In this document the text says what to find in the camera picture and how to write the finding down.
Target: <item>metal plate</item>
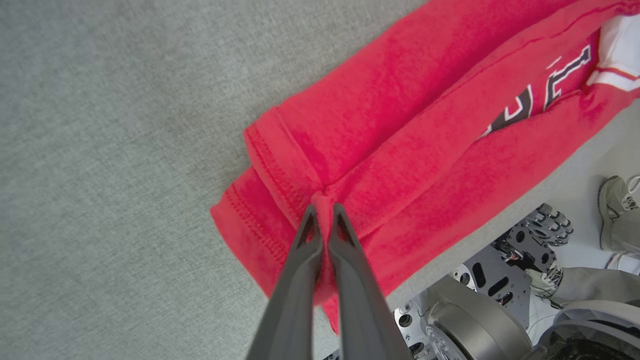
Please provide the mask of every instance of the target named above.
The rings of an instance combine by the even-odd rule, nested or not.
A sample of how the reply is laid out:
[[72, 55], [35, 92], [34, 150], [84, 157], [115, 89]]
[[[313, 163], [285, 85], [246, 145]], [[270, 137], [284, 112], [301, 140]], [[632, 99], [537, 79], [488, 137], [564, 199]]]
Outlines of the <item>metal plate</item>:
[[432, 360], [436, 358], [431, 349], [431, 342], [423, 331], [426, 321], [420, 316], [419, 308], [414, 299], [394, 310], [394, 320], [409, 349], [418, 348], [419, 343], [422, 343], [422, 350], [412, 353], [414, 359]]
[[471, 276], [471, 270], [469, 270], [466, 265], [460, 264], [455, 270], [451, 272], [450, 275], [456, 281], [461, 282], [463, 285], [477, 293], [476, 282], [474, 282], [474, 278]]
[[518, 251], [528, 253], [533, 258], [533, 265], [544, 274], [556, 260], [556, 253], [551, 250], [548, 243], [538, 241], [524, 221], [512, 227], [505, 240]]
[[502, 260], [500, 252], [491, 245], [480, 250], [464, 264], [471, 270], [471, 278], [478, 293], [485, 294], [500, 303], [503, 303], [505, 297], [511, 294], [510, 300], [503, 303], [503, 306], [522, 327], [528, 329], [531, 278], [517, 266], [507, 265]]

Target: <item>folded shirt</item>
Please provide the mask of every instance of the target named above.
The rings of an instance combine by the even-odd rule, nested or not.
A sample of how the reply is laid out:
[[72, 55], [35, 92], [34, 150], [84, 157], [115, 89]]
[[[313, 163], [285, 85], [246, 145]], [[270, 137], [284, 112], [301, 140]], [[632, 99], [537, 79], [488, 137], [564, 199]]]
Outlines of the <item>folded shirt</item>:
[[[340, 202], [388, 295], [640, 95], [638, 12], [430, 1], [245, 131], [252, 167], [211, 208], [220, 233], [269, 295], [306, 206], [326, 239]], [[326, 252], [315, 303], [337, 330]]]

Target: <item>gray pants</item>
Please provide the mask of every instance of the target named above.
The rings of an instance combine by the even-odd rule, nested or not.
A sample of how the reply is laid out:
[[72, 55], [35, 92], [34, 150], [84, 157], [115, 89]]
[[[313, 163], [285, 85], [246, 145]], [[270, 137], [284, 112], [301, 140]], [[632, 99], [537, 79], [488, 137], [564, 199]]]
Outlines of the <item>gray pants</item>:
[[[611, 229], [613, 251], [640, 259], [640, 209], [624, 212]], [[564, 306], [583, 300], [629, 302], [640, 299], [640, 276], [620, 270], [564, 268], [551, 300]]]
[[640, 209], [626, 211], [613, 223], [611, 249], [640, 259]]
[[564, 268], [562, 281], [550, 299], [562, 306], [583, 300], [639, 300], [640, 276], [620, 270]]

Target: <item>gray floor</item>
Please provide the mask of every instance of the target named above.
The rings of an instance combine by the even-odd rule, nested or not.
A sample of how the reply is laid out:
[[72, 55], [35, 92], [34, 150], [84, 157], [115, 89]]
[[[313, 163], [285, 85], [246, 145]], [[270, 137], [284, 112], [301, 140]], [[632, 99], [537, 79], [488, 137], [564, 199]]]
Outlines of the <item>gray floor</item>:
[[241, 358], [242, 130], [421, 3], [1, 1], [0, 359]]

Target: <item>white stripe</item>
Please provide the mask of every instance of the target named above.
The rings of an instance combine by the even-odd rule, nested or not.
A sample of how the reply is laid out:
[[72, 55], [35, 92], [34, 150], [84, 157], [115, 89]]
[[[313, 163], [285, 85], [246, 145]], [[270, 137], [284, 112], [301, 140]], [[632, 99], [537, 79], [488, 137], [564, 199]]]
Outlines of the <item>white stripe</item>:
[[640, 79], [631, 80], [629, 78], [625, 78], [624, 76], [620, 76], [608, 71], [600, 72], [594, 70], [589, 77], [589, 80], [587, 80], [587, 85], [591, 86], [594, 83], [609, 84], [624, 91], [632, 91], [640, 88]]
[[554, 66], [557, 62], [559, 62], [561, 58], [562, 58], [562, 56], [560, 56], [559, 58], [555, 59], [554, 62], [552, 62], [551, 65], [549, 65], [547, 67], [547, 70], [551, 69], [551, 67]]

